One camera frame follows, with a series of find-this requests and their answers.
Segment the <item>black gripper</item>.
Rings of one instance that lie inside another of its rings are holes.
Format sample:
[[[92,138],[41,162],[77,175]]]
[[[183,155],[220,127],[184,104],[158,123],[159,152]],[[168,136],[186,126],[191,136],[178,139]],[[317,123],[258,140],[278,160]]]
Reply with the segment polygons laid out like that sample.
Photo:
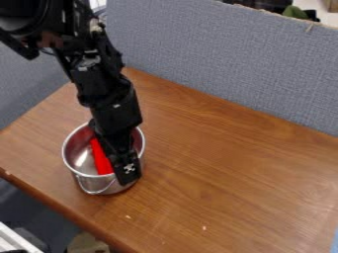
[[[135,87],[121,70],[121,53],[105,32],[71,38],[55,49],[56,59],[76,87],[79,104],[91,111],[88,126],[104,155],[109,155],[101,135],[134,129],[142,122]]]

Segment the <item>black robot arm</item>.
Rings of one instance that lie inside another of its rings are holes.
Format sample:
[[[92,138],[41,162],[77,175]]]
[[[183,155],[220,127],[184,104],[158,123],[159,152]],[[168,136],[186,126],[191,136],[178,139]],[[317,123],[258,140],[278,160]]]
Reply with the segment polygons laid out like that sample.
[[[88,0],[0,0],[0,42],[32,60],[53,51],[120,184],[142,176],[132,130],[143,122],[120,51]]]

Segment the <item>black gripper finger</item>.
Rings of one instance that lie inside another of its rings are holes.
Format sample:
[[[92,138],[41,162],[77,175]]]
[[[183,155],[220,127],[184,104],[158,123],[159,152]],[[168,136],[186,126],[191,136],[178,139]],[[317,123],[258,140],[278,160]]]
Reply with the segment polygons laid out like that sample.
[[[108,159],[121,186],[127,186],[142,177],[142,163],[134,146],[132,131],[130,128],[105,138]]]

